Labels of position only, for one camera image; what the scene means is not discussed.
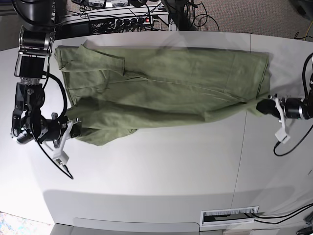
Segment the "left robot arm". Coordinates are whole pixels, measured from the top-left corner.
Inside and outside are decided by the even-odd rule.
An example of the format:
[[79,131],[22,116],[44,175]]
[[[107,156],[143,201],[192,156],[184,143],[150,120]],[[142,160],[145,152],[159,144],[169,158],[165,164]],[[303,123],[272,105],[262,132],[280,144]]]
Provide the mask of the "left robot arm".
[[[289,0],[293,9],[304,19],[313,21],[312,0]],[[268,98],[258,102],[256,109],[264,115],[272,115],[278,118],[282,127],[275,133],[278,142],[274,150],[281,143],[289,141],[289,130],[286,126],[286,119],[307,120],[313,118],[313,73],[310,76],[308,90],[306,69],[308,64],[313,67],[313,52],[308,55],[303,64],[301,72],[301,84],[304,90],[304,97],[279,97],[277,94],[269,95]]]

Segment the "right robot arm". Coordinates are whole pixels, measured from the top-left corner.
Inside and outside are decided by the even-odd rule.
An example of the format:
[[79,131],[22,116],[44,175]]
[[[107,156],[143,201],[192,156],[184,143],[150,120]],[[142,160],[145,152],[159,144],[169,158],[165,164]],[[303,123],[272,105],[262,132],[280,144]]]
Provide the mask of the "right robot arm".
[[[53,0],[14,0],[12,6],[22,20],[19,51],[14,75],[20,78],[16,85],[15,106],[12,115],[11,137],[20,144],[34,140],[37,144],[53,142],[50,159],[65,167],[69,160],[64,152],[66,140],[80,134],[80,120],[66,116],[66,91],[56,76],[49,72],[55,39],[56,4]],[[41,108],[45,102],[45,84],[40,80],[56,81],[63,97],[63,110],[46,119]]]

